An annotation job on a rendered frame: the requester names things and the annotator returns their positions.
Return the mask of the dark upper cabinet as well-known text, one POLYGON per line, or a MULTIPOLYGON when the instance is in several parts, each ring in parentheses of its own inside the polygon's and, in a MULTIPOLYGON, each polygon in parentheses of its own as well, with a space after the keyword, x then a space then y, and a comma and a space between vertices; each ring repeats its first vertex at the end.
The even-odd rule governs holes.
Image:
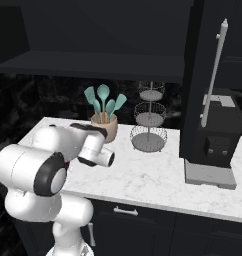
POLYGON ((0 0, 0 73, 179 83, 194 0, 0 0))

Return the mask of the dark open cabinet door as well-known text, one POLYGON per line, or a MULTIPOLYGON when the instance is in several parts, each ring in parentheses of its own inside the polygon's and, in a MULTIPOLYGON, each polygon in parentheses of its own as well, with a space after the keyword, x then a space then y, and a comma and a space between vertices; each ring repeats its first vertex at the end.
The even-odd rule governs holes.
POLYGON ((184 52, 184 75, 182 81, 182 105, 179 157, 189 158, 192 153, 192 144, 195 137, 196 122, 199 111, 198 102, 194 99, 196 88, 196 64, 200 53, 200 29, 203 19, 205 0, 194 0, 190 8, 187 38, 184 52))

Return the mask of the dark lower cabinet door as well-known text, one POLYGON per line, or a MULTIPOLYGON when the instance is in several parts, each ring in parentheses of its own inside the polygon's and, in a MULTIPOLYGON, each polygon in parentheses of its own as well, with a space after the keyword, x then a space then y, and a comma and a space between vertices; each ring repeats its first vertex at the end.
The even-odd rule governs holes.
POLYGON ((156 225, 102 218, 93 221, 95 256, 168 256, 172 231, 156 225))

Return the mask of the dark panelled cabinet door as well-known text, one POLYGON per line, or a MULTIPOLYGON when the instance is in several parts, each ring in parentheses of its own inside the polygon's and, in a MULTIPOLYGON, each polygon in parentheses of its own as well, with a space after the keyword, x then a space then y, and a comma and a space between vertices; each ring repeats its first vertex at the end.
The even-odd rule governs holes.
POLYGON ((206 15, 206 83, 211 81, 218 45, 217 33, 227 20, 228 30, 222 48, 214 85, 221 88, 242 89, 242 0, 205 0, 206 15))

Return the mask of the beige utensil pot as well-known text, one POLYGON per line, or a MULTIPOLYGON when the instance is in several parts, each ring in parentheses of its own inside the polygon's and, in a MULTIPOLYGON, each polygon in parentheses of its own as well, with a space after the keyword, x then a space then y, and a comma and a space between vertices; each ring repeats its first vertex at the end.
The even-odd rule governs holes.
POLYGON ((111 116, 110 121, 108 123, 104 123, 104 124, 99 123, 97 121, 97 114, 94 114, 91 117, 91 125, 95 127, 104 128, 107 131, 107 137, 105 139, 106 144, 114 141, 117 135, 117 130, 118 130, 118 120, 115 114, 111 116))

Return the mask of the small teal spoon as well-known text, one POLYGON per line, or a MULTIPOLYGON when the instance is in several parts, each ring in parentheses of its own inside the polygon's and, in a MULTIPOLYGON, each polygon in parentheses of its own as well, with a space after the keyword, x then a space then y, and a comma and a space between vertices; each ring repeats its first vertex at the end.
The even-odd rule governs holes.
POLYGON ((105 112, 107 113, 107 122, 110 122, 110 115, 115 108, 115 100, 110 99, 106 104, 105 112))

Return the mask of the teal solid spatula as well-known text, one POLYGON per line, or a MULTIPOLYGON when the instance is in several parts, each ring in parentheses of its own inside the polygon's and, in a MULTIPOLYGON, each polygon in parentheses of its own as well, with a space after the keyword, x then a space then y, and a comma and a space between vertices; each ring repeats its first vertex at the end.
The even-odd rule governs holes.
POLYGON ((127 97, 124 94, 119 94, 116 99, 113 112, 115 112, 116 110, 119 110, 123 106, 123 104, 126 102, 126 100, 127 100, 127 97))

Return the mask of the large teal spoon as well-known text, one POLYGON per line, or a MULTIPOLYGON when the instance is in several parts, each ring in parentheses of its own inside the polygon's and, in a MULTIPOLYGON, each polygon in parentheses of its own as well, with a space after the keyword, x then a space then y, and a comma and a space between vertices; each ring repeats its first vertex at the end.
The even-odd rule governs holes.
POLYGON ((99 96, 102 102, 102 111, 105 111, 105 101, 108 98, 109 94, 110 94, 110 89, 107 85, 101 84, 97 88, 97 95, 99 96))

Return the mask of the teal slotted spatula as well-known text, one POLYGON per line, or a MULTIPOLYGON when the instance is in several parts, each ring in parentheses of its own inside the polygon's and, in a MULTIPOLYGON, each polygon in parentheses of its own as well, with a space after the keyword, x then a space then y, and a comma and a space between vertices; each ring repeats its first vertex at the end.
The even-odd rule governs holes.
POLYGON ((88 87, 84 91, 84 94, 85 94, 85 97, 86 97, 88 103, 94 106, 94 111, 97 114, 100 114, 101 107, 100 107, 99 101, 95 97, 94 87, 93 86, 88 87))

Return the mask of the black coffee machine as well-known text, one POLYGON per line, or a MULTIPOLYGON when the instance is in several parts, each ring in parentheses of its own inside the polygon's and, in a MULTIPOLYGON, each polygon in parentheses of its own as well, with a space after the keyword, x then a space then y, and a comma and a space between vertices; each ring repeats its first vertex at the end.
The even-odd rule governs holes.
POLYGON ((185 182, 235 190, 231 159, 242 134, 242 113, 230 89, 213 90, 207 125, 198 125, 192 158, 184 159, 185 182))

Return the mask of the dark wide drawer front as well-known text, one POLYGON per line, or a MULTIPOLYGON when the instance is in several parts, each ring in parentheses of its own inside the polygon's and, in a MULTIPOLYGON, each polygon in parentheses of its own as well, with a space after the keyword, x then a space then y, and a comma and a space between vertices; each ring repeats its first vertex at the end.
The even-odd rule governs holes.
POLYGON ((182 256, 242 256, 242 223, 178 214, 171 252, 182 256))

